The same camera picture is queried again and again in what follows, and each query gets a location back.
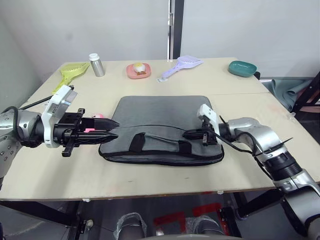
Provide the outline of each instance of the pink plate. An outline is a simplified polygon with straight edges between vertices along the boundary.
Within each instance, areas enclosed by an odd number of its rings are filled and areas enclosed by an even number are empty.
[[[145,65],[145,74],[138,75],[135,70],[134,70],[134,65],[130,64],[126,67],[126,74],[128,75],[129,78],[131,79],[143,79],[147,78],[151,75],[151,67],[148,63],[144,63]]]

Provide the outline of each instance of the table leg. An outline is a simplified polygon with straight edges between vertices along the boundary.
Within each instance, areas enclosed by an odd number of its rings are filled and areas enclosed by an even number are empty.
[[[291,112],[297,113],[302,107],[315,106],[320,98],[318,94],[312,102],[308,100],[320,89],[320,72],[315,76],[309,86],[305,89],[302,95],[296,100]]]
[[[268,190],[253,200],[245,202],[244,204],[241,204],[241,202],[237,201],[238,208],[236,209],[236,213],[240,218],[245,218],[265,208],[271,207],[272,205],[278,203],[282,197],[283,193],[278,189]],[[243,199],[243,196],[238,196],[235,198]]]
[[[32,218],[69,227],[68,240],[78,240],[85,230],[86,221],[81,220],[77,214],[79,203],[79,201],[69,202],[64,213],[36,201],[0,201],[0,205]]]
[[[226,222],[229,235],[233,237],[241,238],[241,233],[239,231],[239,228],[237,226],[236,218],[234,215],[234,210],[231,207],[224,207],[219,211],[220,217],[222,221]]]

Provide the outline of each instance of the pink object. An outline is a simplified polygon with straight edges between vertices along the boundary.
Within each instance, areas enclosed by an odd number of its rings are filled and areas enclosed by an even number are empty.
[[[102,114],[100,114],[100,113],[97,113],[97,114],[93,115],[92,118],[93,118],[93,119],[103,119],[104,116],[103,116]],[[95,131],[95,130],[96,130],[96,129],[94,129],[94,128],[86,128],[86,129],[84,130],[84,132],[85,132],[85,133],[88,133],[88,132],[90,132],[90,131]]]
[[[147,78],[151,75],[151,67],[148,63],[144,63],[145,65],[145,74],[138,75],[138,73],[134,70],[134,65],[130,64],[126,66],[126,74],[128,75],[129,78],[131,79],[143,79]]]

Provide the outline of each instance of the teal bowl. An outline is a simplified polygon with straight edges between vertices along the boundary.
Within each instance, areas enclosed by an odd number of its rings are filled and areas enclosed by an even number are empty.
[[[255,74],[257,67],[245,61],[232,61],[229,64],[228,71],[231,74],[248,78]]]

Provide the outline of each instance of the red floor marking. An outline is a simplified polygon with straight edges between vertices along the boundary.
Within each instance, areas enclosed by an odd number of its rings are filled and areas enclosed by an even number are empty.
[[[213,194],[213,193],[214,193],[214,191],[203,191],[200,194]]]
[[[193,213],[193,216],[200,217],[200,216],[207,214],[207,213],[216,212],[218,215],[218,218],[219,218],[220,225],[222,226],[224,233],[229,236],[228,226],[227,226],[226,222],[222,221],[222,219],[220,217],[219,210],[221,208],[222,207],[221,207],[220,203],[211,203],[208,205],[202,205],[202,206],[198,206],[198,207],[193,208],[192,213]]]
[[[186,217],[185,217],[185,213],[183,211],[157,217],[157,218],[153,219],[153,224],[155,226],[159,226],[159,225],[163,225],[163,224],[173,223],[176,221],[179,222],[181,233],[185,233],[186,232]]]

